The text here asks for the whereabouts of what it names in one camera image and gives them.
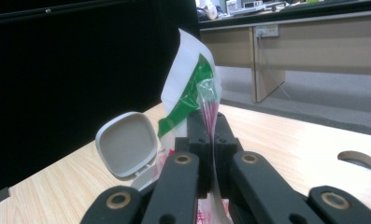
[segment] plastic bag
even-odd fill
[[[216,76],[211,52],[193,36],[179,31],[178,54],[162,93],[162,101],[168,115],[159,120],[158,137],[161,148],[157,155],[154,176],[159,176],[165,159],[174,153],[176,137],[187,136],[186,118],[188,115],[201,108],[202,111],[209,109],[209,112],[212,112],[210,110],[214,110],[217,116],[221,99],[221,80]],[[211,103],[211,105],[209,108],[203,108],[201,105],[205,105],[204,103]],[[205,118],[205,124],[211,136],[214,136],[212,133],[215,129],[214,119],[216,117]],[[221,205],[221,210],[217,209],[217,204]],[[208,194],[207,199],[198,201],[197,223],[199,224],[230,223],[230,221],[225,221],[225,218],[222,220],[222,216],[226,217],[228,214],[227,201],[226,206],[222,207],[221,197],[218,198],[217,193]]]

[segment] table hole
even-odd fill
[[[371,170],[371,157],[358,151],[343,151],[337,155],[340,161],[346,161],[354,165]]]

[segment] power outlet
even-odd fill
[[[256,26],[255,34],[260,37],[278,36],[278,25]]]

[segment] white compact case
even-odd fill
[[[134,177],[132,187],[142,190],[152,182],[157,139],[150,120],[128,112],[106,123],[95,144],[108,170],[119,179]]]

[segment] light wood tabletop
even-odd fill
[[[343,189],[371,208],[371,169],[338,159],[371,157],[371,135],[220,105],[245,150],[264,157],[298,192],[317,186]],[[145,112],[155,132],[163,105]],[[129,186],[103,164],[94,142],[10,187],[0,202],[0,223],[79,223],[96,197],[114,186]]]

